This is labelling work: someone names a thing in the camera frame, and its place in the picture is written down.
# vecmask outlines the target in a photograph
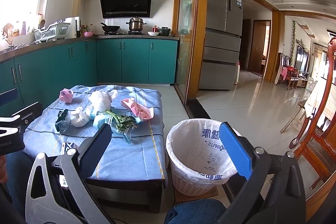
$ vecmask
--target television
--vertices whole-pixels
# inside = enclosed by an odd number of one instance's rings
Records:
[[[306,72],[308,65],[308,52],[306,52],[301,46],[297,47],[297,55],[295,68],[299,71]]]
[[[100,0],[103,18],[150,17],[152,0]]]

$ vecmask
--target blue denim pants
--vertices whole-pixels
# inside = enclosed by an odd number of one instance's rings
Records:
[[[34,159],[18,151],[6,155],[7,187],[16,211],[25,219],[26,190]],[[216,199],[200,199],[172,207],[164,224],[213,224],[225,212],[224,205]]]

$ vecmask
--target white bowl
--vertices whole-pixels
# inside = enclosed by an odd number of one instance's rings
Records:
[[[153,37],[159,34],[159,32],[147,32],[147,33]]]

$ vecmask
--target white dish drying rack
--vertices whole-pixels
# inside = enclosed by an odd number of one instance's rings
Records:
[[[68,33],[70,23],[56,22],[51,25],[46,30],[36,30],[34,31],[36,42],[48,42],[50,40],[57,40],[60,38],[65,38]]]

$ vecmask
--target gray refrigerator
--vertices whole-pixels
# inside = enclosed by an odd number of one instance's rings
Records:
[[[242,0],[208,0],[200,89],[232,89],[242,22]]]

